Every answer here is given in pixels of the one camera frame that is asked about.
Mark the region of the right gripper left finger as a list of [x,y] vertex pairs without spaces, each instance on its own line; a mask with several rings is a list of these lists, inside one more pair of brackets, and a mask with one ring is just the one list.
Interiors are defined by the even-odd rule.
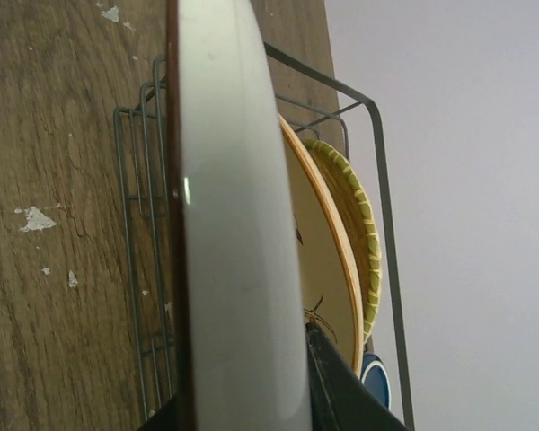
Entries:
[[138,431],[178,431],[176,397],[170,398]]

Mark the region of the dark blue mug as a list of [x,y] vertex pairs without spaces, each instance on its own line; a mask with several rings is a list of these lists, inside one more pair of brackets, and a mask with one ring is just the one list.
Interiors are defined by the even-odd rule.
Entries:
[[380,357],[366,351],[362,359],[360,381],[366,390],[387,409],[391,408],[392,391],[389,377]]

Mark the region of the striped rim ceramic plate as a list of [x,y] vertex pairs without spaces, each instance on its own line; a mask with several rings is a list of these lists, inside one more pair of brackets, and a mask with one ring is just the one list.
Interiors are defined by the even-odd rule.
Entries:
[[312,426],[278,110],[247,1],[166,7],[181,430]]

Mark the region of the orange bird pattern plate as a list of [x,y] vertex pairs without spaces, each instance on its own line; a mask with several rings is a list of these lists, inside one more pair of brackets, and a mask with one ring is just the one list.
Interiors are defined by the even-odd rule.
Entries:
[[340,213],[314,159],[278,118],[296,223],[305,320],[317,324],[355,374],[362,366],[364,319],[357,264]]

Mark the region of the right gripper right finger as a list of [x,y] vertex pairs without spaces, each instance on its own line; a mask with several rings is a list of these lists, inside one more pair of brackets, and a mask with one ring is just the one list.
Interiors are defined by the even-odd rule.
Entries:
[[313,430],[406,428],[367,391],[317,324],[306,323],[305,339]]

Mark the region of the yellow woven bamboo plate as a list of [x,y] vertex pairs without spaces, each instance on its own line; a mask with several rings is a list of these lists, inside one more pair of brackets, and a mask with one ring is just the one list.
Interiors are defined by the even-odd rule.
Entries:
[[364,340],[368,340],[376,323],[383,276],[383,253],[373,209],[344,155],[322,140],[307,139],[304,146],[323,176],[349,238],[359,276]]

